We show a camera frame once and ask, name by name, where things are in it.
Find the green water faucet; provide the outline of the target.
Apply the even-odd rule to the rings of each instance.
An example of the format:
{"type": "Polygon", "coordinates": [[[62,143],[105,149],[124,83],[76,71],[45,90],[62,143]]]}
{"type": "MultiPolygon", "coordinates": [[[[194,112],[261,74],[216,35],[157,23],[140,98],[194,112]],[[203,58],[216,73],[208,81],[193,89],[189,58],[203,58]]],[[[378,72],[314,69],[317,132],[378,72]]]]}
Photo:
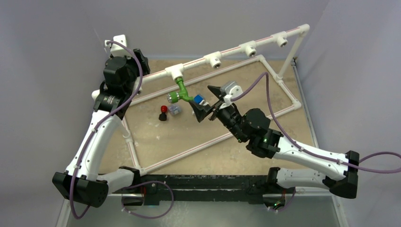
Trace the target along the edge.
{"type": "Polygon", "coordinates": [[[187,88],[184,84],[184,80],[182,77],[178,77],[174,80],[179,88],[178,91],[169,92],[167,94],[167,100],[169,103],[174,104],[180,100],[185,102],[190,102],[194,100],[194,97],[189,96],[187,88]]]}

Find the white pvc pipe frame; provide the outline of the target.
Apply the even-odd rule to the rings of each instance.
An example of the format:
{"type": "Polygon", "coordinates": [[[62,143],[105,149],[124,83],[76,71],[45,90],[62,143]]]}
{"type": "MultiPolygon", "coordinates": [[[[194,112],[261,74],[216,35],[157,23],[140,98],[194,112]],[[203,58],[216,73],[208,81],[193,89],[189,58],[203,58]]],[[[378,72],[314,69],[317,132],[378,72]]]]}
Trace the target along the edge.
{"type": "Polygon", "coordinates": [[[247,88],[267,71],[276,116],[293,126],[290,134],[312,144],[291,66],[309,29],[307,24],[300,25],[189,62],[152,61],[155,73],[145,77],[144,93],[133,101],[125,116],[124,126],[130,129],[131,137],[124,138],[119,131],[113,135],[99,172],[110,173],[120,166],[171,175],[258,175],[274,166],[298,169],[298,164],[288,161],[255,157],[217,121],[197,123],[184,101],[179,102],[182,111],[178,115],[169,115],[165,122],[157,117],[159,107],[166,104],[166,94],[177,89],[172,73],[183,76],[189,95],[202,94],[215,101],[207,85],[235,80],[247,88]]]}

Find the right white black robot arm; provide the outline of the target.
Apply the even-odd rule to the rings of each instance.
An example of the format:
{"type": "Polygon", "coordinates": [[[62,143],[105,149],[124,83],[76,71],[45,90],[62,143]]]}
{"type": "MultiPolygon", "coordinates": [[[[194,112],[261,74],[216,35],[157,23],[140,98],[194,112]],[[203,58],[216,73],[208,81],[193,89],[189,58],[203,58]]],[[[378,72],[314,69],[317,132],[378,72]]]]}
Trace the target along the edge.
{"type": "Polygon", "coordinates": [[[271,168],[265,180],[270,192],[293,187],[316,187],[332,194],[354,199],[357,196],[359,154],[355,151],[335,153],[311,147],[287,138],[283,132],[270,128],[270,119],[259,108],[240,114],[235,104],[226,104],[221,87],[208,86],[218,98],[213,105],[201,105],[190,101],[196,119],[218,119],[246,149],[260,158],[281,159],[305,166],[290,170],[271,168]]]}

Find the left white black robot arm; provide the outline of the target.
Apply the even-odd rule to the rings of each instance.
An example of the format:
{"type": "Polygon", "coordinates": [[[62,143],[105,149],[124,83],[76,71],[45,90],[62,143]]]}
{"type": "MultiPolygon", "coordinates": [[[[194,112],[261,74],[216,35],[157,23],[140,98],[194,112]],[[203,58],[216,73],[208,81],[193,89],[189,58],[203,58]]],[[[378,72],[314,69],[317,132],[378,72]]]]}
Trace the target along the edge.
{"type": "Polygon", "coordinates": [[[150,73],[148,58],[140,49],[112,51],[103,70],[104,80],[95,94],[91,122],[76,155],[63,172],[55,172],[52,183],[63,198],[72,203],[100,207],[107,195],[124,188],[128,193],[140,190],[138,170],[120,167],[100,175],[99,167],[115,130],[122,120],[138,85],[150,73]]]}

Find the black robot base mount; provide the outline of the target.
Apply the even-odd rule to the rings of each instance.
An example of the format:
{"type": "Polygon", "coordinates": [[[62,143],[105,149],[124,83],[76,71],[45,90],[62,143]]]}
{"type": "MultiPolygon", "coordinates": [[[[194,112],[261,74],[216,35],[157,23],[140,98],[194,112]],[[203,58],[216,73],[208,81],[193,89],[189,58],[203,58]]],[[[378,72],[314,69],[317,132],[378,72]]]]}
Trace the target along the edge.
{"type": "Polygon", "coordinates": [[[145,175],[139,188],[120,189],[117,194],[143,195],[145,205],[161,201],[247,202],[283,206],[295,188],[282,188],[268,175],[145,175]]]}

